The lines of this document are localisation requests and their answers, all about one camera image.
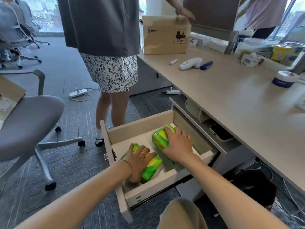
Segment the chair seat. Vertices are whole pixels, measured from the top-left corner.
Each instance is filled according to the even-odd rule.
[[[0,162],[35,148],[59,121],[64,108],[63,100],[55,96],[22,98],[0,130]]]

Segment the black shoe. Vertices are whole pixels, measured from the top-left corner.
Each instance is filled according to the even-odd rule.
[[[95,146],[96,147],[101,147],[103,144],[104,144],[104,139],[97,140],[97,138],[95,138]]]

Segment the chair armrest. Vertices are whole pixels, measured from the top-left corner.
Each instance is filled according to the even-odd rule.
[[[40,70],[23,70],[23,71],[15,71],[15,70],[10,70],[10,71],[0,71],[0,75],[15,75],[15,74],[34,74],[39,78],[39,85],[38,85],[38,95],[42,96],[43,95],[43,88],[44,88],[44,80],[45,80],[45,74],[40,71]]]

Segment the pink shirt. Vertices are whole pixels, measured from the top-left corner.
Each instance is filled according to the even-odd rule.
[[[250,0],[245,28],[261,29],[281,23],[287,0]]]

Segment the white sock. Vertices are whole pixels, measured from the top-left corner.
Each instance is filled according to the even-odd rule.
[[[103,133],[102,133],[102,130],[100,128],[96,129],[96,138],[97,138],[97,140],[103,139]]]

